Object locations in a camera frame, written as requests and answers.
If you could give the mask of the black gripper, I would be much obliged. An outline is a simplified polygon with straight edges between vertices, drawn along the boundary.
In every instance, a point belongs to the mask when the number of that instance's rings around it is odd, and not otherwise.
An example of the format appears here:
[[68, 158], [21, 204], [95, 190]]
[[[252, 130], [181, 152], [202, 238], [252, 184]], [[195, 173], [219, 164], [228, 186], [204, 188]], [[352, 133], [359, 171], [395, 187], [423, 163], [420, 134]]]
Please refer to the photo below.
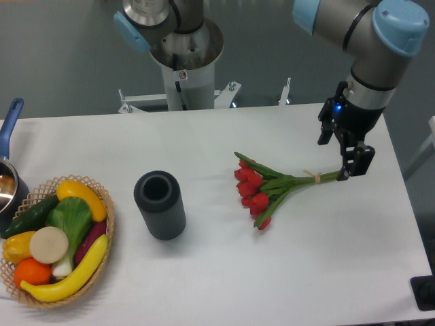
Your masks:
[[328, 144], [333, 132], [341, 144], [343, 164], [337, 181], [366, 174], [376, 151], [363, 141], [385, 107], [385, 91], [373, 90], [356, 80], [340, 82], [334, 98], [325, 101], [318, 115], [321, 133], [317, 144]]

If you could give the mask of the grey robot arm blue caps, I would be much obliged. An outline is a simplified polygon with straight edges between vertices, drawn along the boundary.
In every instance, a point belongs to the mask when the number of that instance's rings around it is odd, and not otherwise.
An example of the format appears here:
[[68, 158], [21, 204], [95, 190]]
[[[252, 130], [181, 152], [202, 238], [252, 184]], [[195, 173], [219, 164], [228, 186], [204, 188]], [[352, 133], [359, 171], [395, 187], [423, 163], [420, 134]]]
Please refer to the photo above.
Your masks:
[[413, 1], [295, 1], [294, 22], [351, 55], [347, 79], [318, 115], [318, 145], [336, 137], [342, 166], [337, 180], [365, 175], [375, 149], [365, 137], [376, 125], [430, 26]]

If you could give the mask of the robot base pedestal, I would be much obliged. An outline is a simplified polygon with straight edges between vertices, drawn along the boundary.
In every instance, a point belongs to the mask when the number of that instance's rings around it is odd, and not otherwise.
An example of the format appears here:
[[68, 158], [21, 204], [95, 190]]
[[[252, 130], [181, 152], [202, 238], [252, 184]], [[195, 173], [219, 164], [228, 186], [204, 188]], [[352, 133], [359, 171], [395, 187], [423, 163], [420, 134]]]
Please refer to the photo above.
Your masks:
[[160, 66], [169, 110], [214, 108], [224, 38], [203, 1], [123, 1], [114, 24], [130, 47]]

